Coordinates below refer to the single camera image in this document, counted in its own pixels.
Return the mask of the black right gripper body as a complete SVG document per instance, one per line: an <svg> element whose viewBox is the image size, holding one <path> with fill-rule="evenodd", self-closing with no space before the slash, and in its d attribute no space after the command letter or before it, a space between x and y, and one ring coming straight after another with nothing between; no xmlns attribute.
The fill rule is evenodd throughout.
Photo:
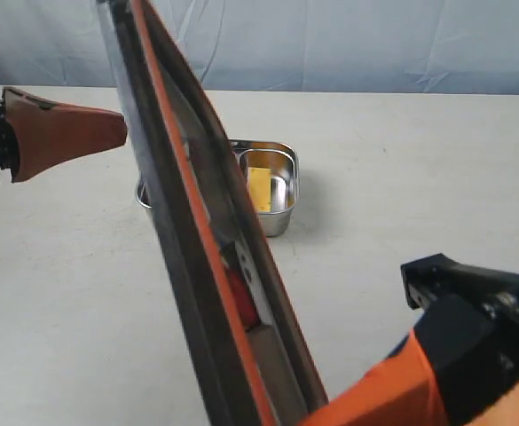
<svg viewBox="0 0 519 426"><path fill-rule="evenodd" d="M443 255L400 267L413 327L448 422L473 420L519 383L519 273Z"/></svg>

